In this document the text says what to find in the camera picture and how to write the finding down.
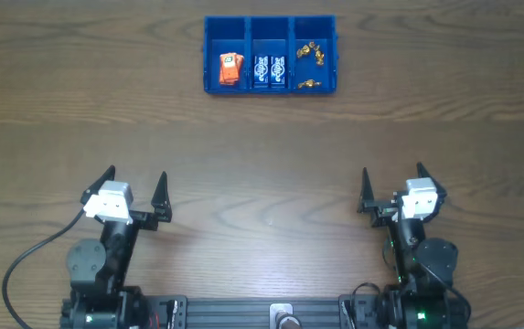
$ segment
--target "blue tray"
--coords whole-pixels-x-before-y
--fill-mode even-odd
[[[337,89],[337,29],[334,16],[206,16],[203,44],[203,86],[213,94],[332,93]],[[296,50],[310,41],[325,53],[325,65],[316,65],[314,51],[296,58]],[[244,56],[241,78],[235,86],[219,84],[221,54]],[[253,88],[255,55],[286,56],[286,84],[281,88]],[[297,89],[306,80],[320,87]]]

